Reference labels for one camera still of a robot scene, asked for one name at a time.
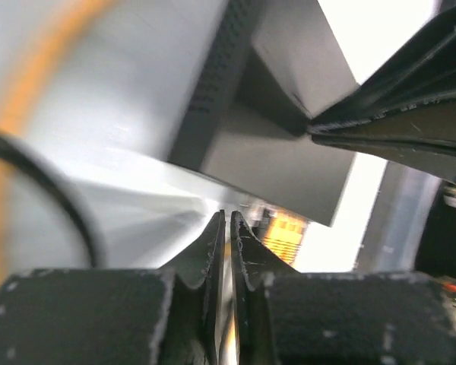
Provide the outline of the black network switch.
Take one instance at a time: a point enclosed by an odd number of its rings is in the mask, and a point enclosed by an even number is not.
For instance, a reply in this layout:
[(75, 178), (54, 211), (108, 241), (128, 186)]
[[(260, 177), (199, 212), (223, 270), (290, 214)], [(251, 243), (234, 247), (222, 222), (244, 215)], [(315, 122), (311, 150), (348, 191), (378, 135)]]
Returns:
[(307, 128), (356, 86), (317, 1), (230, 1), (168, 160), (329, 225), (353, 154)]

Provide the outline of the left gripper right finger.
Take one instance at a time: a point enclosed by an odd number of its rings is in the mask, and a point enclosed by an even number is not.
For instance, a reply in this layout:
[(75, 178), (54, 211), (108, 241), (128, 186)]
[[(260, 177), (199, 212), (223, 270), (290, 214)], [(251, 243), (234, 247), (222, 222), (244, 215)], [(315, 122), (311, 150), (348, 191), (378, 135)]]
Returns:
[(456, 364), (456, 319), (420, 272), (301, 273), (230, 220), (241, 364)]

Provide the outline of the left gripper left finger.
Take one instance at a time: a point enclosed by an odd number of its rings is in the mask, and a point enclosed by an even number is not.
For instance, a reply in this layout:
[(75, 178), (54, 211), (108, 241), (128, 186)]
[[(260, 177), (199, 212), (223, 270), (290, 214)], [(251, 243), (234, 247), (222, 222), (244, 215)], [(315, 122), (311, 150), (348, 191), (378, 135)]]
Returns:
[(157, 269), (44, 268), (0, 287), (0, 364), (216, 364), (225, 214)]

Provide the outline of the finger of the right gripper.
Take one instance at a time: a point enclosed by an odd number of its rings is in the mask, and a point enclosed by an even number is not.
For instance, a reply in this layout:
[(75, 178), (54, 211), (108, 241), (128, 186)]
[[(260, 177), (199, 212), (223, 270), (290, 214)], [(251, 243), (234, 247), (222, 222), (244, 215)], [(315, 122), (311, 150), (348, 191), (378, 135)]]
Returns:
[(413, 35), (365, 83), (315, 117), (310, 133), (362, 125), (456, 98), (456, 3)]
[(456, 103), (311, 135), (317, 144), (375, 155), (441, 179), (456, 178)]

